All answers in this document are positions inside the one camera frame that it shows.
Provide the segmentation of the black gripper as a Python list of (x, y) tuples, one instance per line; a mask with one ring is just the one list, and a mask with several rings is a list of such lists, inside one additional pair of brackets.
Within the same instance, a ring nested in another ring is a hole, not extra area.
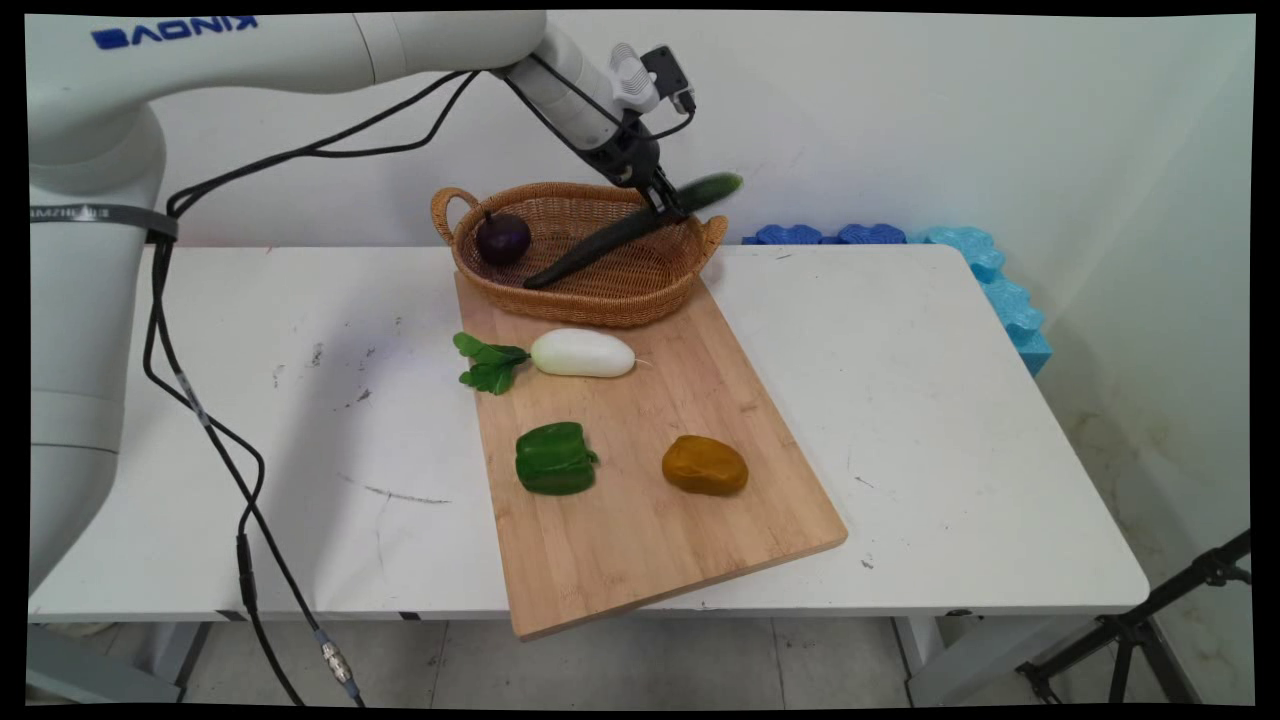
[(660, 146), (640, 118), (625, 118), (599, 147), (588, 151), (588, 164), (614, 187), (639, 190), (657, 217), (682, 222), (689, 210), (680, 190), (660, 170)]

